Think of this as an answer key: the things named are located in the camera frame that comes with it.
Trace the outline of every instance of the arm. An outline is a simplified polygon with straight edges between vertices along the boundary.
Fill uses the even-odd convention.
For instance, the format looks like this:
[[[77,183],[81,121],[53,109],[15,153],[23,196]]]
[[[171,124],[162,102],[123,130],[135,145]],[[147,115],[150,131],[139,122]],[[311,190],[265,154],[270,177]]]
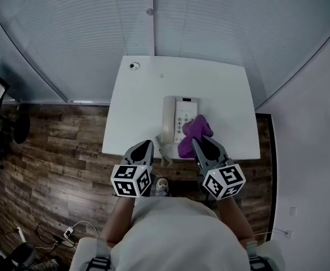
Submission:
[[[240,244],[246,248],[247,242],[254,241],[254,234],[233,197],[218,201],[218,207],[220,220],[233,231]]]
[[[131,228],[131,217],[135,198],[120,197],[112,210],[110,218],[101,232],[101,238],[109,247],[118,244]]]

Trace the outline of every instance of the black and white marker cube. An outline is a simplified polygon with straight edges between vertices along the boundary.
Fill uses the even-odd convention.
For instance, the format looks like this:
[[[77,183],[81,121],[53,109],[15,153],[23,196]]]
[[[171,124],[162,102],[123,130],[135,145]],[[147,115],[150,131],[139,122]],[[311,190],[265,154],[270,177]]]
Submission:
[[[115,165],[111,182],[118,196],[139,198],[151,185],[149,165]]]
[[[215,199],[221,200],[238,194],[245,181],[240,166],[235,164],[208,171],[203,186]]]

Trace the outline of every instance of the purple cloth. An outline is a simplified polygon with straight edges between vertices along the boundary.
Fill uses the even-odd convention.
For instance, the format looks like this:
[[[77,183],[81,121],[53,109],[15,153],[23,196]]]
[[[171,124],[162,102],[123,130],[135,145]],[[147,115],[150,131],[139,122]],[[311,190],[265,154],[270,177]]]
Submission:
[[[200,141],[202,135],[212,137],[214,134],[205,117],[202,115],[198,115],[191,123],[183,125],[183,133],[185,134],[185,138],[177,146],[177,152],[182,159],[195,157],[192,150],[193,138],[197,138]]]

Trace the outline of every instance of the telephone handset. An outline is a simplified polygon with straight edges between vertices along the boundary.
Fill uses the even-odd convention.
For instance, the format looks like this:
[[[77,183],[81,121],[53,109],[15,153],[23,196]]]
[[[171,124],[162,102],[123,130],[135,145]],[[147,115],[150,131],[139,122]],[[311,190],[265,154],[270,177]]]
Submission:
[[[183,125],[198,115],[197,98],[164,97],[162,143],[180,143],[185,135]]]

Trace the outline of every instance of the black stand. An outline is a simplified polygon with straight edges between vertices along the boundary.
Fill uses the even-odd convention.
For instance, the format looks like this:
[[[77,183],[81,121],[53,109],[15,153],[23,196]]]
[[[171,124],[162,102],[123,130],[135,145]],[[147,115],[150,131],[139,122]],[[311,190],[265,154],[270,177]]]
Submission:
[[[13,138],[16,143],[23,143],[27,139],[31,126],[28,115],[20,115],[15,122],[0,115],[0,120],[13,128]]]

